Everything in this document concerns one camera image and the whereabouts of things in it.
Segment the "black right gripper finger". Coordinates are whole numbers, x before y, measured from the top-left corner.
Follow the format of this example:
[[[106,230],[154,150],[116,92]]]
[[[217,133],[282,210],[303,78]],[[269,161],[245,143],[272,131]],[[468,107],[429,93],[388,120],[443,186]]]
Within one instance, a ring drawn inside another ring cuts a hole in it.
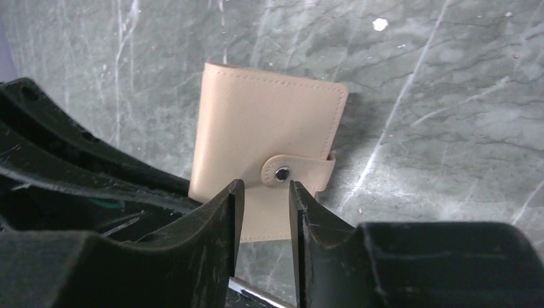
[[[543,263],[507,223],[353,227],[294,181],[289,217],[298,307],[543,306]]]

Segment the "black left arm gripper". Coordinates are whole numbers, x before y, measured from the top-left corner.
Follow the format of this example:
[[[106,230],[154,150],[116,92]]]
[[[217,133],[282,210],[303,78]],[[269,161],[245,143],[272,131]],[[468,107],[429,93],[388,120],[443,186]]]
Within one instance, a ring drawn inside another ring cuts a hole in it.
[[[1,230],[15,232],[1,233],[1,306],[224,307],[244,182],[199,207],[188,188],[93,136],[33,80],[3,82]]]

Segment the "beige leather card holder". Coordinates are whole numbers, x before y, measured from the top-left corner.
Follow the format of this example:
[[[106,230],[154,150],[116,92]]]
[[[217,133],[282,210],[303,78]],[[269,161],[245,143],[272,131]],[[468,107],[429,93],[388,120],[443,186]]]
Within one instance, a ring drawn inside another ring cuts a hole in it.
[[[245,185],[244,243],[288,240],[289,183],[324,191],[346,85],[207,63],[201,80],[189,196],[205,203]]]

